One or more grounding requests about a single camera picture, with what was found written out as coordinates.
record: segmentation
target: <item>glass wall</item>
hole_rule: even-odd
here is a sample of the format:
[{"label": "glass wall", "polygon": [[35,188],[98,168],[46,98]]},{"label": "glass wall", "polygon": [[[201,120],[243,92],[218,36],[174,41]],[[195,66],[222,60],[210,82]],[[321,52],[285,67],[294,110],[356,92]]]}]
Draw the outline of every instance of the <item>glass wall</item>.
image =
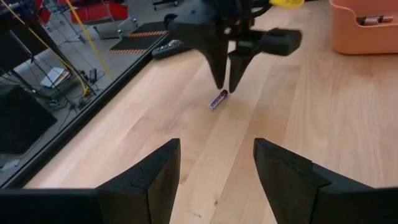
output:
[{"label": "glass wall", "polygon": [[0,0],[1,187],[166,39],[152,3]]}]

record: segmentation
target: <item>wooden table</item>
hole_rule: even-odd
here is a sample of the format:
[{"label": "wooden table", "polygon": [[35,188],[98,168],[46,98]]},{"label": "wooden table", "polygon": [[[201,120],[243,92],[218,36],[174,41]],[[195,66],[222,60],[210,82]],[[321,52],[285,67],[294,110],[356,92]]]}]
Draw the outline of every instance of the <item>wooden table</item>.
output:
[{"label": "wooden table", "polygon": [[96,187],[180,138],[171,223],[270,224],[256,137],[373,187],[398,185],[397,56],[334,53],[327,1],[273,7],[256,27],[302,29],[302,46],[258,55],[214,111],[220,91],[199,53],[151,62],[26,187]]}]

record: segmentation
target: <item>wooden tabletop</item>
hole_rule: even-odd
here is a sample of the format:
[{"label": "wooden tabletop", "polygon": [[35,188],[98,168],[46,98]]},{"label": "wooden tabletop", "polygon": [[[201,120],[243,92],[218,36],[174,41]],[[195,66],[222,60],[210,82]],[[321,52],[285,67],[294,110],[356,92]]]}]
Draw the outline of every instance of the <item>wooden tabletop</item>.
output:
[{"label": "wooden tabletop", "polygon": [[327,1],[271,8],[256,28],[302,29],[301,48],[255,57],[214,111],[220,91],[202,55],[152,61],[26,187],[96,187],[170,138],[182,144],[171,223],[275,222],[254,138],[373,187],[398,185],[398,58],[334,53],[329,23]]}]

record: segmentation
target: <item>remote control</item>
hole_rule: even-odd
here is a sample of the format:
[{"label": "remote control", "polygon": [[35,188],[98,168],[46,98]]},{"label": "remote control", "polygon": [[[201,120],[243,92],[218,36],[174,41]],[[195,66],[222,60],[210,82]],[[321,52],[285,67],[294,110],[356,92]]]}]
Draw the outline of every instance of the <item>remote control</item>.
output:
[{"label": "remote control", "polygon": [[184,46],[183,42],[181,40],[176,40],[172,43],[163,45],[161,47],[157,47],[152,51],[152,57],[156,59],[162,59],[166,58],[169,56],[173,56],[182,52],[186,52],[190,50],[191,48],[188,48]]}]

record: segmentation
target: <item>robotic arm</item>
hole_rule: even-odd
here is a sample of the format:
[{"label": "robotic arm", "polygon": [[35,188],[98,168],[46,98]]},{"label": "robotic arm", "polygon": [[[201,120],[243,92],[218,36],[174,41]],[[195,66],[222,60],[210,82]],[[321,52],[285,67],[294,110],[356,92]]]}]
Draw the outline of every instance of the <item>robotic arm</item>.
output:
[{"label": "robotic arm", "polygon": [[[181,40],[206,57],[218,89],[224,85],[227,57],[231,61],[229,91],[232,93],[254,56],[261,52],[287,56],[301,44],[302,33],[299,30],[251,29],[255,18],[271,8],[267,1],[194,1],[190,10],[184,10],[179,15],[168,15],[172,20],[166,25],[173,39]],[[257,6],[260,3],[261,9],[252,12],[252,7],[256,7],[254,3]],[[228,53],[231,40],[235,41],[236,48]]]}]

